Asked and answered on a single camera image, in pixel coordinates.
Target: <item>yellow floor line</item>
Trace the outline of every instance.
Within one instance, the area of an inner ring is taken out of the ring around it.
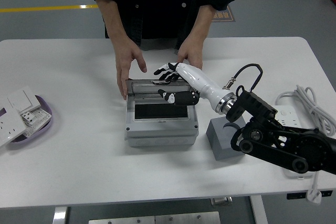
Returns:
[[[92,9],[98,8],[97,5],[65,5],[65,6],[45,6],[45,7],[25,7],[25,8],[4,8],[0,13],[13,12],[35,12],[39,10],[70,10],[70,9]]]

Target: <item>black cable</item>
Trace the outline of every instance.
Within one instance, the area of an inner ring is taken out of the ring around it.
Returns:
[[[255,80],[255,82],[253,83],[252,87],[250,88],[250,92],[252,92],[252,90],[256,87],[256,85],[258,84],[258,82],[260,81],[261,79],[261,76],[263,75],[263,69],[261,68],[261,66],[259,64],[256,64],[256,63],[251,63],[251,64],[247,64],[245,66],[243,66],[241,69],[239,69],[239,71],[235,74],[234,76],[234,79],[236,79],[238,77],[238,75],[246,68],[248,67],[256,67],[260,74],[258,75],[257,79]],[[238,88],[237,88],[237,91],[236,91],[236,95],[238,95],[238,91],[239,89],[243,89],[244,90],[244,86],[240,85]]]

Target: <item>person's hand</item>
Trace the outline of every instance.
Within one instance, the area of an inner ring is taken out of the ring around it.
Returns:
[[[184,59],[187,59],[190,65],[202,69],[203,42],[203,39],[200,39],[193,34],[189,34],[180,46],[177,54],[177,62],[183,62]]]
[[[117,84],[122,97],[126,100],[128,94],[126,80],[129,79],[132,61],[136,59],[140,70],[144,73],[147,72],[146,62],[140,48],[129,37],[116,38],[112,43],[116,56]]]

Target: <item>white power cord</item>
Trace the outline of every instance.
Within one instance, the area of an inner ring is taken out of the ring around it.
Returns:
[[[310,87],[304,89],[299,85],[296,85],[296,87],[297,89],[293,92],[289,91],[278,95],[275,104],[278,105],[278,102],[282,97],[296,97],[300,99],[305,110],[310,114],[315,126],[327,136],[335,135],[336,120],[317,105],[313,89]],[[308,91],[311,92],[312,98],[308,95]],[[307,191],[306,196],[307,201],[314,205],[319,205],[322,201],[322,193],[317,189],[318,177],[319,171],[315,172],[312,188]]]
[[[334,136],[336,132],[336,120],[321,109],[316,103],[316,96],[312,88],[307,87],[304,89],[299,85],[296,85],[297,89],[293,92],[284,92],[278,95],[275,104],[278,105],[279,100],[282,97],[296,97],[300,99],[306,111],[310,114],[315,126],[327,136]],[[311,92],[312,98],[308,95],[308,91]]]

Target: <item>person's right hand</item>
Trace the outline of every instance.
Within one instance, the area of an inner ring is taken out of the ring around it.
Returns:
[[[131,63],[137,60],[139,68],[146,73],[146,62],[143,59],[140,48],[127,36],[115,38],[113,41],[115,52],[115,66],[117,68],[117,84],[124,100],[128,94],[126,80],[129,79]]]

